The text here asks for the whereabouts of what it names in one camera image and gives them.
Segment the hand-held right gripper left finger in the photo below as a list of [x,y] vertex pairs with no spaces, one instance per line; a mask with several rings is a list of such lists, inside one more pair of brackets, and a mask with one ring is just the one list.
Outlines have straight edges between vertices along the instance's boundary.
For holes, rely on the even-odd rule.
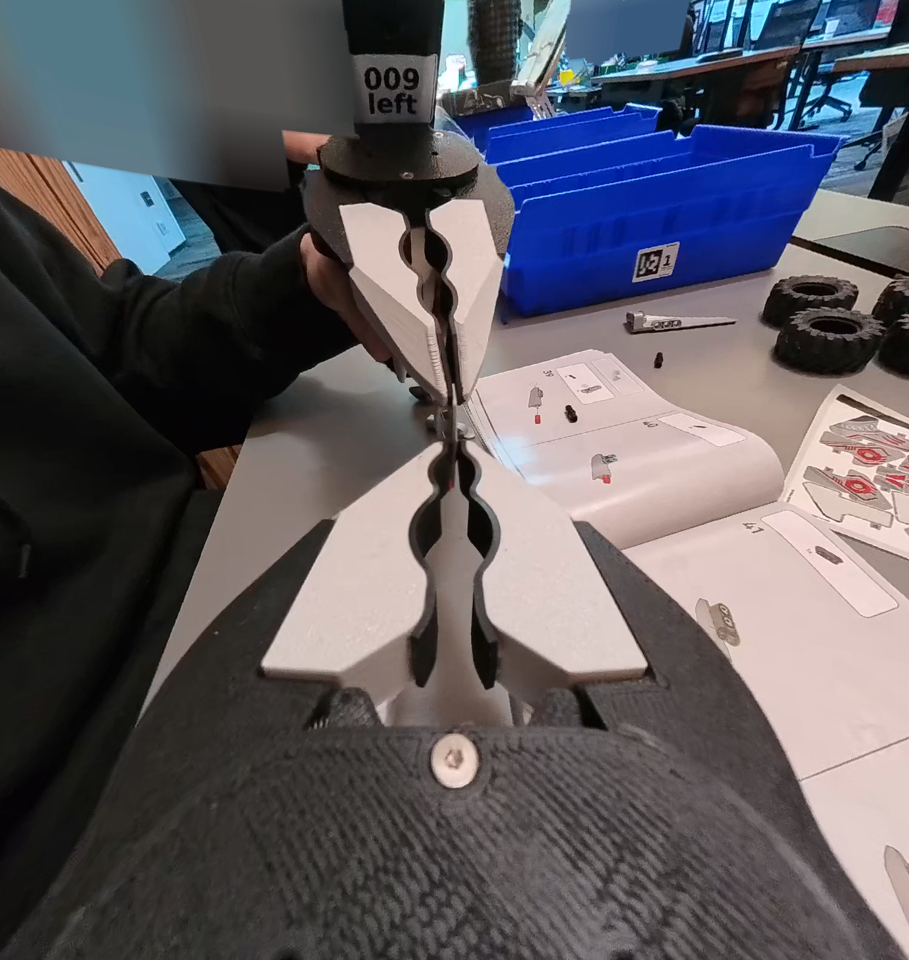
[[435,442],[341,510],[260,669],[339,688],[423,688],[437,660],[437,591],[452,446]]

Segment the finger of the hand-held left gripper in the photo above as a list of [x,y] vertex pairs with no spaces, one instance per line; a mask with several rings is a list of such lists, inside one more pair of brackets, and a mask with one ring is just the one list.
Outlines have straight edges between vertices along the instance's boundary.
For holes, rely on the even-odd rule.
[[351,256],[349,277],[372,323],[404,370],[436,402],[449,402],[437,320],[424,306],[419,276],[403,255],[411,230],[406,217],[383,206],[341,206],[339,214]]
[[428,212],[427,224],[447,251],[441,278],[452,296],[447,319],[451,377],[462,404],[472,396],[485,363],[504,261],[481,199],[450,199]]

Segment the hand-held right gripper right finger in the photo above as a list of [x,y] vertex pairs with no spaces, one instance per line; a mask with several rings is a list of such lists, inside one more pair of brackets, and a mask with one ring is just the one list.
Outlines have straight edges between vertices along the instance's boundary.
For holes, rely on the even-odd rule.
[[568,512],[472,440],[458,450],[474,669],[486,690],[637,680],[649,662]]

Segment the blue plastic bin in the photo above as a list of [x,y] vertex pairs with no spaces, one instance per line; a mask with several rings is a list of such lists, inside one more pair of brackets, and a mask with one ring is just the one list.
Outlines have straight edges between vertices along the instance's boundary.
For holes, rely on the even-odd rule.
[[614,140],[587,122],[492,137],[515,218],[501,289],[523,316],[773,268],[846,137],[696,126]]
[[571,134],[601,135],[650,134],[655,132],[662,110],[657,105],[629,102],[622,109],[597,107],[548,118],[526,117],[509,109],[458,118],[454,129],[482,151],[496,139],[539,138],[546,142],[564,142]]

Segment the small grey toy piece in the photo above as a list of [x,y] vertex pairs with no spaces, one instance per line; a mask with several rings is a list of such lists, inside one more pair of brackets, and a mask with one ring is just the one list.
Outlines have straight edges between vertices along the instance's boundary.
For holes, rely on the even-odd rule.
[[450,381],[439,393],[411,381],[408,392],[416,406],[427,414],[428,449],[434,454],[461,455],[469,452],[469,441],[474,438],[470,424],[461,419],[461,406],[455,382]]

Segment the grey wedge toy panel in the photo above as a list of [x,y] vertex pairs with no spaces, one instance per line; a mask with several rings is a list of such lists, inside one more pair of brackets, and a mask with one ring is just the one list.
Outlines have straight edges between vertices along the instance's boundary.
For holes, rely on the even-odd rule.
[[728,317],[663,316],[646,314],[642,311],[625,313],[625,329],[632,335],[730,327],[737,322],[736,318]]

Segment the person's left forearm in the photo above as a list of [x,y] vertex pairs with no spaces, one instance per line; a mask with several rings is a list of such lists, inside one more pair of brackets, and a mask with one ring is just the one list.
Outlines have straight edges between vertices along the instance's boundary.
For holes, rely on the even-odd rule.
[[260,253],[223,254],[178,282],[121,261],[98,281],[98,365],[183,453],[239,444],[295,378],[360,346],[308,284],[300,250],[308,232]]

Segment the grey desk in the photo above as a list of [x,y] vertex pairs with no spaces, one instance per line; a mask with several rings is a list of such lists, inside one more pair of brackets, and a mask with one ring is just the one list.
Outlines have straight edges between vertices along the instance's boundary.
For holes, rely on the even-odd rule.
[[[880,225],[909,228],[909,208],[820,190],[800,223],[817,240]],[[868,310],[887,279],[790,243],[776,266],[745,277],[648,294],[582,311],[512,320],[493,330],[482,373],[597,349],[615,354],[661,397],[765,439],[785,468],[832,381],[807,378],[771,359],[775,332],[760,313],[777,280],[846,278]],[[626,313],[728,317],[730,326],[632,335]],[[653,368],[657,352],[664,366]],[[407,391],[360,348],[309,373],[271,401],[248,433],[147,698],[215,617],[321,520],[365,494],[420,453],[424,414]],[[468,599],[477,555],[459,532],[429,556],[451,578],[439,613],[438,672],[390,706],[399,723],[511,723],[507,692],[482,689],[471,663]]]

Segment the person's left hand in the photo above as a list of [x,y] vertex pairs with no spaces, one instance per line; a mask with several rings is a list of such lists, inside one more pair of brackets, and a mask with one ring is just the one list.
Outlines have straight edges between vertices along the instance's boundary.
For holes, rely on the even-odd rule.
[[[281,137],[286,158],[300,165],[316,161],[318,151],[329,139],[327,134],[286,129],[282,131]],[[359,310],[348,272],[341,262],[324,254],[310,232],[306,232],[302,237],[300,251],[307,284],[312,294],[340,318],[367,354],[378,363],[389,363],[391,352]]]

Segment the black ribbed object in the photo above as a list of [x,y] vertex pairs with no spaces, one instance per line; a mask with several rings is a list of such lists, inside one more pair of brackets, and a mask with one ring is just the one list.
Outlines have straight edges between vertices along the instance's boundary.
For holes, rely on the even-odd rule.
[[521,1],[468,2],[468,44],[479,87],[514,77],[521,22]]

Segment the instruction booklet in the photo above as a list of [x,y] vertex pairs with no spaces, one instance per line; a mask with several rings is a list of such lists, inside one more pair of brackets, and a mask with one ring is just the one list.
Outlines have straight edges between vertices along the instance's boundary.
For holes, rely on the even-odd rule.
[[764,440],[678,408],[611,354],[482,378],[466,412],[486,450],[622,550],[736,669],[909,958],[909,599],[781,502]]

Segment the wood-edged table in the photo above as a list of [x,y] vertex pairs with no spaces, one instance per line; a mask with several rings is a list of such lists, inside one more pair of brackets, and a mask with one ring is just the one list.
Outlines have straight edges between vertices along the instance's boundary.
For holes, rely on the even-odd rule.
[[845,58],[832,66],[833,75],[867,71],[860,98],[869,107],[903,109],[904,121],[888,148],[868,193],[871,200],[892,202],[909,171],[909,42]]
[[596,78],[589,102],[619,110],[671,101],[680,105],[683,122],[694,118],[699,124],[764,129],[784,114],[790,72],[800,54],[793,44],[623,70]]

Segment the person's black hoodie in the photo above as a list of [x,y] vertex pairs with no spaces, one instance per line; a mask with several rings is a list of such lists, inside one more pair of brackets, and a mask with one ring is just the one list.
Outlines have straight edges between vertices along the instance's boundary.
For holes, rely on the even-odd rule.
[[102,277],[0,187],[0,951],[84,829],[216,508],[100,368]]

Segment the sticker sheet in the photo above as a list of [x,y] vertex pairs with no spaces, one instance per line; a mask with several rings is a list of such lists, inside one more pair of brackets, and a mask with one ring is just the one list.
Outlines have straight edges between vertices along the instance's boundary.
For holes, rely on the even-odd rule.
[[842,386],[819,406],[781,502],[909,560],[909,417]]

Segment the grey stand pad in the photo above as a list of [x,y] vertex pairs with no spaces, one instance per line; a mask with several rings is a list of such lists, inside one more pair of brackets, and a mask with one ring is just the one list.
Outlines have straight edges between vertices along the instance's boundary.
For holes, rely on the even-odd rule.
[[909,227],[906,226],[876,226],[816,240],[793,236],[790,243],[891,280],[909,277]]

